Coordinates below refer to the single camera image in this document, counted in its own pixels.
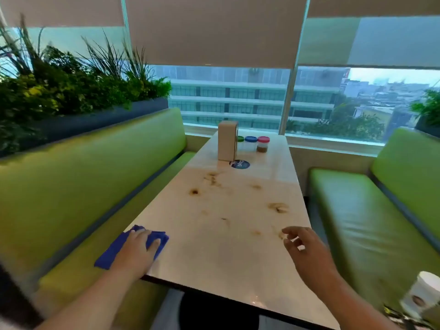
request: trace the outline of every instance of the booth backrest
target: booth backrest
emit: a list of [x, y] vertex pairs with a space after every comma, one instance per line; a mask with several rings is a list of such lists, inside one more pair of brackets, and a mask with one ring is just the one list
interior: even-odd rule
[[185, 148], [177, 108], [0, 160], [0, 261], [35, 271]]
[[440, 139], [400, 127], [371, 172], [440, 239]]

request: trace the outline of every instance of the blue sticker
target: blue sticker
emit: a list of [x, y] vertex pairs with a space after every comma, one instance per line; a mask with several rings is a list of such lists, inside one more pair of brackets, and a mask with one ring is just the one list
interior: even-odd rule
[[235, 160], [229, 162], [229, 165], [235, 169], [247, 169], [250, 167], [250, 163], [244, 160]]

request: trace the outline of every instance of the white table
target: white table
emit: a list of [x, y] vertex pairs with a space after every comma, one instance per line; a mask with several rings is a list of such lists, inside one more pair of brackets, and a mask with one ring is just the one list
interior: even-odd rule
[[286, 138], [270, 138], [267, 153], [238, 152], [250, 167], [235, 169], [217, 160], [216, 133], [127, 230], [137, 224], [170, 237], [151, 279], [338, 329], [284, 249], [281, 229], [310, 221]]

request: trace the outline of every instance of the hand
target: hand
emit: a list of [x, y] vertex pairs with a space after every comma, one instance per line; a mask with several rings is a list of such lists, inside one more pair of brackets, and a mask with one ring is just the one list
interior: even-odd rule
[[330, 250], [311, 228], [292, 226], [282, 230], [288, 234], [284, 246], [292, 257], [298, 274], [320, 300], [332, 294], [340, 285], [345, 285]]
[[148, 249], [145, 248], [146, 239], [151, 231], [139, 229], [130, 231], [130, 234], [116, 255], [110, 271], [123, 273], [129, 280], [135, 281], [148, 272], [153, 264], [161, 240], [154, 240]]

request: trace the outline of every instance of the paper cup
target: paper cup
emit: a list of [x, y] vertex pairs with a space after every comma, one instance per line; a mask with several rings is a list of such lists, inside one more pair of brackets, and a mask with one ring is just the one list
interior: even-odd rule
[[400, 305], [409, 316], [421, 319], [425, 310], [440, 301], [440, 278], [429, 272], [420, 272], [410, 291], [400, 300]]

